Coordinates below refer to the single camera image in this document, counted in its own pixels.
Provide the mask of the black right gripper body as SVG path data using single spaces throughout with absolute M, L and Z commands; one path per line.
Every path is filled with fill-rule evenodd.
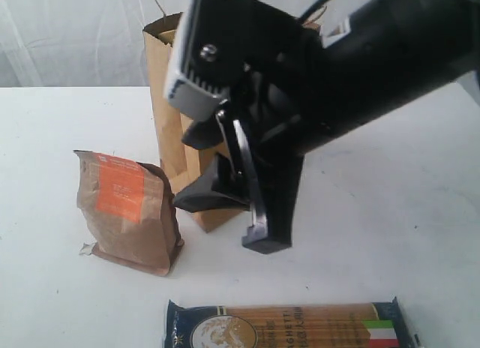
M 304 157 L 478 69 L 479 0 L 370 0 L 333 43 L 304 32 L 255 61 L 217 118 L 232 122 L 248 188 L 254 158 Z

